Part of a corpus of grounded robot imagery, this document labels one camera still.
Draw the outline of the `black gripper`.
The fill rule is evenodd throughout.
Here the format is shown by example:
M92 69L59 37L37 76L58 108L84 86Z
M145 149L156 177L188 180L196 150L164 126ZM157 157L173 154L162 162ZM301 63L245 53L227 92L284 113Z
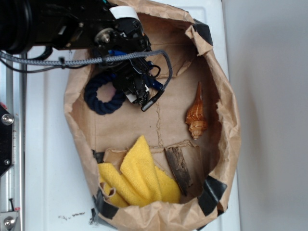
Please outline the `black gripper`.
M93 111L115 111L128 99L148 110L161 96L161 83L151 70L159 66L145 59L145 53L151 51L151 44L144 34L138 18L125 17L115 21L114 26L103 29L96 36L99 48L93 51L103 61L103 71L92 78ZM108 83L115 88L111 100L103 102L98 98L98 89Z

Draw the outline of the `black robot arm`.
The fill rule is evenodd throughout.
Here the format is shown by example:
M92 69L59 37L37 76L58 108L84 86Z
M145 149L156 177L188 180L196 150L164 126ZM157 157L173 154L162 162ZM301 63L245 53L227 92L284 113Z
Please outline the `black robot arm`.
M125 100L143 111L155 103L164 86L151 74L155 65L135 52L151 45L136 11L106 0L3 0L0 3L0 60L55 68L79 69L60 58L49 62L54 49L90 49L103 71L85 86L84 100L100 115L111 114Z

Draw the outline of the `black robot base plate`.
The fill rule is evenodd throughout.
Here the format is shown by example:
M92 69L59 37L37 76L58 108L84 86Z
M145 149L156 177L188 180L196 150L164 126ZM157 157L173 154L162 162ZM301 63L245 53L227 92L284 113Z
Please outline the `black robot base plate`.
M13 164L13 124L14 117L0 105L0 176Z

